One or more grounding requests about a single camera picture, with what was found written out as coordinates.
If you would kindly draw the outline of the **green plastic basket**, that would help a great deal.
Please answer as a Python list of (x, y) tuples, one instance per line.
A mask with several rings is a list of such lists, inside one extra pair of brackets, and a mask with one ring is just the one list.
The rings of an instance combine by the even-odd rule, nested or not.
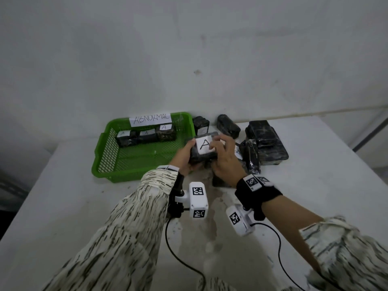
[(177, 150), (195, 136), (192, 116), (188, 112), (171, 113), (177, 131), (175, 141), (142, 143), (121, 148), (116, 136), (120, 131), (131, 130), (128, 117), (107, 123), (94, 150), (95, 159), (91, 173), (96, 178), (106, 178), (112, 183), (140, 180), (151, 169), (168, 164)]

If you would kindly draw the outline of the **person's right forearm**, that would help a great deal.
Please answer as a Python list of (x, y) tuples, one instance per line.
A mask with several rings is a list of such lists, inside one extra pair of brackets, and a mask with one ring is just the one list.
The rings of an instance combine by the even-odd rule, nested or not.
[(388, 291), (388, 248), (343, 216), (323, 218), (285, 196), (261, 209), (313, 268), (308, 281), (328, 291)]

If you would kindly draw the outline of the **person's left forearm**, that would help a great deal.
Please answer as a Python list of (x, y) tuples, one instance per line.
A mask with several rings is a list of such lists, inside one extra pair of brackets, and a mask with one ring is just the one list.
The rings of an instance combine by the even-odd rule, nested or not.
[(121, 200), (90, 241), (51, 278), (42, 291), (148, 291), (166, 221), (175, 166), (148, 171)]

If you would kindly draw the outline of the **person's left hand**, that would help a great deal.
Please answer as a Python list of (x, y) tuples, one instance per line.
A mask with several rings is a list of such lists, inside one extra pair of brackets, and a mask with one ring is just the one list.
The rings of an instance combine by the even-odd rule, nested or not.
[(189, 164), (191, 149), (185, 149), (185, 146), (177, 151), (170, 161), (169, 165), (177, 167), (181, 175), (187, 176), (190, 172), (199, 169), (201, 163)]

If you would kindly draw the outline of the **white paper basket label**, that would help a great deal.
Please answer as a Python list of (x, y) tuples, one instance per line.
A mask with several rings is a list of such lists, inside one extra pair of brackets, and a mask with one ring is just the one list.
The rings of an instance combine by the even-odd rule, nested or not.
[(146, 114), (129, 117), (131, 127), (145, 127), (172, 123), (170, 113)]

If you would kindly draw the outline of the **person's right hand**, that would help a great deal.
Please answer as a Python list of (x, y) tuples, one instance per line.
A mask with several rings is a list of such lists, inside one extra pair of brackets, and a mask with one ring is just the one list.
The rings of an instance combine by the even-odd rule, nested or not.
[(213, 141), (223, 142), (224, 153), (217, 154), (217, 159), (212, 161), (212, 170), (217, 177), (236, 189), (238, 182), (247, 176), (247, 173), (239, 159), (235, 156), (235, 140), (230, 136), (220, 134), (214, 137)]

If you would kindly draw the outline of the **grey metal pipe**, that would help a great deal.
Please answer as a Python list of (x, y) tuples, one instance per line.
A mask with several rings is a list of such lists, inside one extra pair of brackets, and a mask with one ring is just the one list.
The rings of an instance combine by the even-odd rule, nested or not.
[(353, 152), (359, 151), (363, 148), (367, 143), (369, 143), (376, 135), (378, 135), (381, 131), (388, 126), (388, 117), (386, 117), (378, 126), (376, 126), (365, 138), (363, 138), (353, 149)]

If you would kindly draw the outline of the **black block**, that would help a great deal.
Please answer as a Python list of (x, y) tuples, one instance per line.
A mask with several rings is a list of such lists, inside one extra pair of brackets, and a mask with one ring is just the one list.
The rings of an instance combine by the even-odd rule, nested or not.
[(274, 147), (281, 143), (281, 140), (273, 127), (267, 120), (250, 121), (245, 128), (246, 139), (255, 140), (258, 148)]
[(172, 123), (158, 125), (155, 131), (159, 142), (175, 141), (177, 139), (176, 127)]
[(119, 148), (126, 148), (138, 145), (138, 132), (135, 130), (119, 131), (116, 136)]
[(258, 146), (258, 153), (262, 166), (279, 165), (289, 159), (289, 154), (280, 139), (273, 145)]
[(216, 128), (227, 136), (237, 139), (240, 134), (240, 127), (234, 123), (226, 114), (220, 114), (216, 120)]
[(155, 128), (139, 132), (139, 135), (138, 135), (139, 144), (147, 144), (147, 143), (154, 143), (154, 142), (158, 142), (158, 136)]
[(255, 175), (260, 175), (260, 159), (256, 141), (254, 139), (244, 140), (239, 144), (239, 149), (242, 160), (246, 164), (247, 171)]
[(209, 132), (210, 121), (202, 116), (192, 118), (196, 136), (204, 135)]
[(218, 132), (210, 132), (194, 137), (196, 144), (190, 151), (190, 165), (196, 165), (198, 163), (209, 162), (217, 159), (217, 152), (215, 148), (210, 149), (210, 144), (214, 140), (214, 137), (218, 135)]

